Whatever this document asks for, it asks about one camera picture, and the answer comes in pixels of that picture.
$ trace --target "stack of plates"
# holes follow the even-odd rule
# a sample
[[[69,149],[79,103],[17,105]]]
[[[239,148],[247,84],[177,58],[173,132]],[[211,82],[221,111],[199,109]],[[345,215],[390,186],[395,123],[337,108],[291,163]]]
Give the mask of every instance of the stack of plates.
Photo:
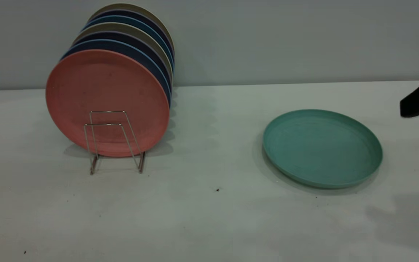
[[[90,17],[51,72],[49,113],[65,136],[87,148],[83,126],[90,111],[126,111],[140,150],[147,151],[168,126],[173,69],[173,42],[156,16],[135,5],[108,5]],[[93,114],[93,122],[123,124],[139,153],[123,113]],[[130,156],[118,126],[96,126],[95,139],[101,155]],[[88,141],[94,148],[90,130]]]

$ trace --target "blue plate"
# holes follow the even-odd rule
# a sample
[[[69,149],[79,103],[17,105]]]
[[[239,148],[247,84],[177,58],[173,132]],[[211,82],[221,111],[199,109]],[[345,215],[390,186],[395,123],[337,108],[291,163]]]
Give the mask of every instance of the blue plate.
[[[143,65],[146,69],[148,69],[155,78],[159,81],[161,84],[164,92],[166,93],[166,97],[168,98],[168,104],[169,107],[171,106],[171,92],[170,87],[168,86],[168,82],[166,81],[166,77],[164,76],[164,73],[160,70],[158,65],[145,53],[138,50],[137,48],[127,45],[126,43],[122,43],[116,40],[106,40],[106,39],[100,39],[100,40],[88,40],[83,43],[79,43],[73,47],[71,47],[65,55],[61,58],[63,60],[68,55],[71,55],[72,53],[80,52],[83,50],[90,50],[90,49],[103,49],[103,50],[109,50],[117,53],[121,53],[123,55],[126,55],[133,60],[137,61],[141,65]]]
[[[123,23],[127,25],[131,25],[133,27],[136,27],[151,37],[153,37],[156,42],[163,48],[166,55],[168,55],[169,60],[171,61],[172,69],[174,69],[174,57],[172,55],[172,52],[170,51],[170,47],[166,44],[166,42],[162,39],[162,37],[155,31],[153,28],[151,28],[149,25],[145,24],[144,22],[140,20],[136,20],[134,18],[122,16],[122,15],[109,15],[105,17],[100,17],[95,20],[90,21],[82,30],[87,29],[88,27],[91,27],[92,25],[97,25],[100,23],[107,23],[107,22],[116,22],[116,23]]]
[[[166,66],[164,65],[164,62],[159,58],[158,54],[153,51],[153,49],[148,46],[147,44],[143,43],[142,41],[138,40],[135,37],[132,37],[130,35],[127,35],[126,33],[119,33],[119,32],[97,32],[92,33],[90,35],[87,35],[81,39],[79,39],[76,43],[73,45],[77,45],[89,40],[97,40],[97,39],[108,39],[108,40],[116,40],[122,43],[126,43],[128,45],[131,45],[133,47],[138,48],[138,50],[145,53],[147,56],[149,56],[155,64],[158,65],[160,70],[162,72],[166,72],[166,80],[168,82],[168,85],[170,87],[170,92],[172,93],[172,83],[171,83],[171,73],[168,72]]]
[[[381,164],[378,138],[339,113],[299,110],[274,119],[263,134],[268,158],[292,179],[320,188],[354,186]]]
[[[175,56],[174,50],[172,49],[172,45],[171,45],[171,42],[168,39],[168,36],[166,36],[163,29],[160,28],[158,25],[156,25],[156,23],[153,22],[153,20],[151,20],[150,18],[146,17],[145,15],[142,15],[141,13],[137,13],[137,12],[133,12],[133,11],[129,11],[129,10],[111,10],[111,11],[106,11],[104,13],[100,13],[99,15],[93,17],[92,20],[94,20],[96,18],[110,16],[110,15],[126,16],[126,17],[134,18],[136,20],[140,20],[140,21],[144,22],[145,24],[147,24],[150,28],[155,30],[161,36],[161,38],[170,47],[170,49],[172,51],[172,56],[173,57]]]

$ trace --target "white tabletop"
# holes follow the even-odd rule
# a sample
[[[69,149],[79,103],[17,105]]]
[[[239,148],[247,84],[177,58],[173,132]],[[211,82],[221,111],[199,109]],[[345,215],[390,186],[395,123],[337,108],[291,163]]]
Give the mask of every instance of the white tabletop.
[[[0,262],[419,262],[419,117],[399,115],[418,86],[175,88],[144,173],[131,159],[102,159],[93,176],[88,153],[52,122],[44,90],[0,91]],[[307,108],[377,135],[384,161],[371,180],[319,190],[273,168],[264,128]]]

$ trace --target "beige plate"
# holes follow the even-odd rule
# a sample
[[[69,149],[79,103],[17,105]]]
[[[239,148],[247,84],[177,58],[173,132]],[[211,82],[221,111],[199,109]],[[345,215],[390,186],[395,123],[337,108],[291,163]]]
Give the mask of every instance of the beige plate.
[[[98,10],[96,13],[94,13],[88,19],[88,22],[90,22],[93,17],[99,15],[100,13],[104,13],[106,11],[111,11],[111,10],[121,10],[121,9],[122,10],[128,10],[128,11],[136,12],[136,13],[141,13],[142,15],[145,15],[146,17],[148,17],[151,20],[153,20],[153,22],[155,22],[156,25],[158,25],[161,29],[163,29],[163,32],[168,37],[169,42],[172,45],[172,49],[174,50],[174,43],[172,41],[171,35],[169,34],[169,32],[166,29],[166,27],[164,26],[164,24],[158,19],[158,17],[156,17],[154,14],[150,13],[150,11],[148,11],[148,10],[142,8],[142,7],[138,7],[136,5],[125,4],[125,3],[107,5],[107,6],[103,7],[103,8],[101,8],[100,10]]]
[[[73,41],[72,46],[75,45],[75,43],[77,43],[81,38],[87,35],[91,35],[92,33],[104,32],[104,31],[117,31],[120,33],[126,33],[127,35],[130,35],[132,37],[135,37],[143,41],[145,44],[147,44],[149,47],[151,47],[151,49],[155,51],[155,53],[159,56],[159,58],[161,58],[168,72],[171,73],[170,74],[171,82],[173,81],[172,66],[163,48],[158,44],[158,42],[156,42],[156,40],[153,39],[153,37],[151,37],[147,33],[131,25],[126,25],[123,23],[115,23],[115,22],[100,23],[97,25],[93,25],[83,30],[82,32],[80,32],[79,36],[77,36],[77,38]]]

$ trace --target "pink plate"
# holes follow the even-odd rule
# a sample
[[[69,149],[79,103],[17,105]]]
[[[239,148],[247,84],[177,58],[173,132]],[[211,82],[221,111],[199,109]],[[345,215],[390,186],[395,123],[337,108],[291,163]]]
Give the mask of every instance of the pink plate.
[[[141,151],[163,137],[169,122],[166,94],[158,80],[137,61],[108,50],[85,50],[69,55],[51,72],[46,103],[53,121],[75,144],[87,148],[83,127],[90,111],[126,111]],[[134,154],[138,149],[123,113],[93,114],[93,123],[121,123]],[[120,126],[95,126],[98,153],[130,156]],[[87,127],[90,151],[95,150]]]

